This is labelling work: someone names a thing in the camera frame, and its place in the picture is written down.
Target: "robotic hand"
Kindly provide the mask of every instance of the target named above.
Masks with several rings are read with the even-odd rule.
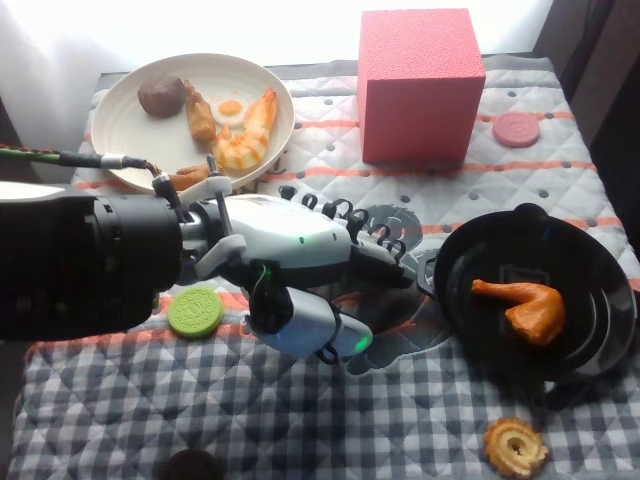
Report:
[[[158,291],[221,276],[247,292],[249,326],[271,347],[327,363],[364,350],[371,330],[305,289],[347,272],[410,286],[413,272],[390,253],[398,245],[382,246],[388,227],[374,227],[375,242],[358,212],[336,219],[331,203],[315,212],[315,197],[293,203],[286,187],[285,198],[225,199],[231,181],[210,167],[180,195],[166,174],[156,196],[0,182],[0,338],[126,330],[149,317]]]

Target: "gray and white gingham fabric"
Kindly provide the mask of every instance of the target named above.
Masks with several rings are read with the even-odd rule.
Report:
[[[249,189],[277,194],[293,184],[298,195],[349,198],[392,223],[408,222],[408,231],[417,225],[413,258],[437,248],[451,231],[444,227],[510,208],[544,188],[548,196],[537,203],[583,226],[632,282],[640,278],[548,61],[488,59],[479,112],[487,118],[474,128],[471,167],[457,177],[402,180],[358,163],[356,127],[306,128],[352,117],[355,103],[352,64],[305,68],[277,71],[294,94],[302,128],[288,156]],[[490,141],[489,117],[509,109],[557,113],[543,117],[541,141],[519,157]],[[122,189],[101,172],[79,171],[75,182],[95,193]],[[492,479],[483,435],[490,421],[510,416],[532,422],[549,447],[538,478],[640,478],[637,339],[618,370],[555,412],[530,406],[518,387],[468,362],[432,303],[420,299],[409,321],[332,367],[261,344],[243,325],[238,289],[208,284],[226,314],[206,341],[175,338],[161,312],[128,333],[35,345],[17,404],[9,478],[157,478],[172,454],[192,447],[219,458],[230,479]]]

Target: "oval plate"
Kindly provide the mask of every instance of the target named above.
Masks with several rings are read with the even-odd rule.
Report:
[[[97,153],[120,153],[144,158],[167,173],[206,163],[189,133],[185,107],[169,118],[147,115],[138,102],[138,88],[151,76],[166,73],[189,80],[205,100],[214,95],[239,92],[255,101],[271,87],[278,98],[278,113],[271,130],[269,148],[254,170],[231,176],[233,188],[239,188],[262,175],[291,137],[295,115],[291,94],[267,69],[238,57],[215,53],[194,53],[169,57],[131,72],[116,83],[98,106],[91,126],[91,138]],[[152,176],[145,170],[112,170],[125,183],[153,191]]]

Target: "black pan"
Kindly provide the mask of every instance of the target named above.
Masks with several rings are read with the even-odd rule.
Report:
[[[471,294],[474,279],[555,288],[565,302],[565,329],[545,347],[527,343],[504,315],[511,305]],[[635,299],[615,258],[586,232],[533,204],[462,225],[437,258],[421,259],[417,284],[437,299],[471,356],[527,383],[600,375],[618,363],[633,337]]]

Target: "red cube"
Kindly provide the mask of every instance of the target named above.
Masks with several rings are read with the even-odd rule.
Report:
[[[461,165],[484,80],[466,9],[364,12],[358,67],[363,161]]]

